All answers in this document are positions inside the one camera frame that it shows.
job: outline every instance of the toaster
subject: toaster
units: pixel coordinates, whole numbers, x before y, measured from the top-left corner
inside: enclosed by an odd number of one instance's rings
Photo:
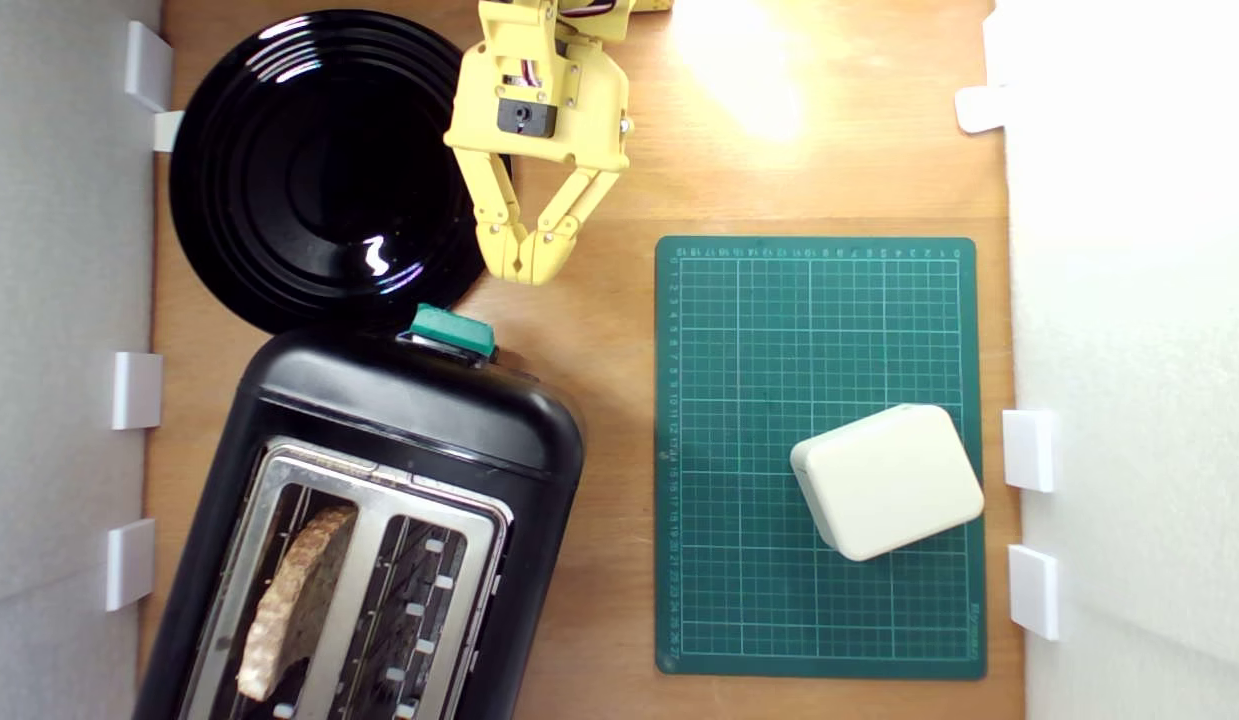
[[[248,366],[135,720],[513,714],[575,487],[565,400],[487,325],[296,328]]]

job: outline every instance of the cable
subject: cable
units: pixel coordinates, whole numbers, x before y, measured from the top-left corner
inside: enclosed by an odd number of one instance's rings
[[[529,59],[522,61],[522,79],[530,87],[543,87],[540,78],[535,74],[535,63]]]
[[[561,10],[561,17],[564,19],[591,19],[596,15],[605,15],[610,10],[615,10],[615,0],[592,0],[592,4],[584,5],[584,7],[570,7],[569,10]]]

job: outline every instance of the cutting mat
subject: cutting mat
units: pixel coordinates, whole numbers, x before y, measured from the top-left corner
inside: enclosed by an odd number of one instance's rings
[[[660,669],[981,678],[983,519],[852,563],[788,465],[803,437],[927,402],[983,478],[974,243],[665,237],[655,268]]]

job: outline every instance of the wooden surface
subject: wooden surface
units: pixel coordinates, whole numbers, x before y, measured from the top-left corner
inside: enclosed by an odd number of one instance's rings
[[[342,2],[167,0],[175,102],[239,40]],[[476,2],[349,2],[422,20],[460,46]],[[610,47],[632,81],[632,170],[545,288],[486,278],[460,309],[501,345],[582,398],[586,473],[553,580],[518,718],[997,719],[1023,715],[1023,647],[1009,621],[1006,545],[1017,496],[1000,471],[1000,410],[1012,405],[1002,141],[965,138],[953,92],[983,82],[990,0],[678,0],[633,19]],[[520,164],[532,217],[564,170]],[[263,333],[191,274],[159,160],[154,345],[166,409],[147,452],[157,592],[142,656],[239,374]],[[943,233],[979,243],[987,488],[990,672],[978,683],[660,675],[654,664],[652,421],[655,242],[669,233]]]

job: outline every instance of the white bracket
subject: white bracket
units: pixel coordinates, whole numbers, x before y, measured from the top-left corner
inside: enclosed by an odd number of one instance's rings
[[[161,424],[164,359],[151,352],[116,352],[112,368],[112,429]]]
[[[175,136],[178,135],[178,124],[181,121],[185,121],[183,110],[171,110],[170,113],[152,115],[152,150],[157,152],[173,152]]]
[[[1048,641],[1059,638],[1059,569],[1053,556],[1022,544],[1009,548],[1011,620]]]
[[[1006,485],[1036,492],[1054,492],[1054,429],[1047,410],[1002,410],[1002,451]]]
[[[152,591],[157,576],[157,524],[151,518],[108,530],[108,584],[104,608],[121,610]]]
[[[963,87],[954,97],[957,124],[968,135],[1006,126],[1009,83],[1014,73],[1015,33],[1011,9],[1002,6],[984,19],[985,86]]]
[[[130,20],[126,35],[126,95],[152,113],[170,109],[175,50],[156,32]]]

